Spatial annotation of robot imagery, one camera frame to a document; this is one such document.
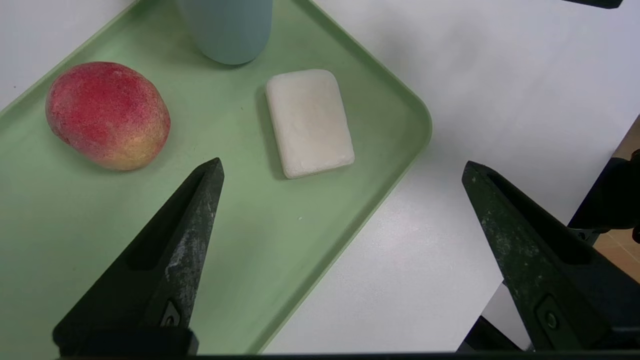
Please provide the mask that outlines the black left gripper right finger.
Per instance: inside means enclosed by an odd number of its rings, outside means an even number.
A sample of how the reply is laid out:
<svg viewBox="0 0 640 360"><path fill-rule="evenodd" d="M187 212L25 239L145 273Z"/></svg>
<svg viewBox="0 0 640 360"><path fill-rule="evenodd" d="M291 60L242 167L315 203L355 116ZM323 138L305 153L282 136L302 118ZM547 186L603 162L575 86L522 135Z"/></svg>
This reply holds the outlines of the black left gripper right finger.
<svg viewBox="0 0 640 360"><path fill-rule="evenodd" d="M639 349L639 283L501 174L462 184L535 350Z"/></svg>

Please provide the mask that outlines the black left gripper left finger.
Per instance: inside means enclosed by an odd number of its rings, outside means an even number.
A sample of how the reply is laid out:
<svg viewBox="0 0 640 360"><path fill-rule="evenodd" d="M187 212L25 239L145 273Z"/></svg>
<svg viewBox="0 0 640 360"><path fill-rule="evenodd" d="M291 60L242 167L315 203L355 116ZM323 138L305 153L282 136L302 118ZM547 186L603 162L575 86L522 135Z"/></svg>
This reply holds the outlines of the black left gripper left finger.
<svg viewBox="0 0 640 360"><path fill-rule="evenodd" d="M52 331L62 357L188 357L190 329L224 184L197 166Z"/></svg>

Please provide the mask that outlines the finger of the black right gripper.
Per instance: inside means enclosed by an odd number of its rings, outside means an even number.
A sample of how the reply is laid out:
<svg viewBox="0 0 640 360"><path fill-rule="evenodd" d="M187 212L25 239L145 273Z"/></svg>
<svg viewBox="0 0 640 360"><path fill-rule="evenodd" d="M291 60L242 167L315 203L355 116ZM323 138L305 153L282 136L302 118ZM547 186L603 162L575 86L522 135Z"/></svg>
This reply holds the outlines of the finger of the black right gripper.
<svg viewBox="0 0 640 360"><path fill-rule="evenodd" d="M619 8L623 0L566 0L566 2L595 7L599 9L612 10Z"/></svg>

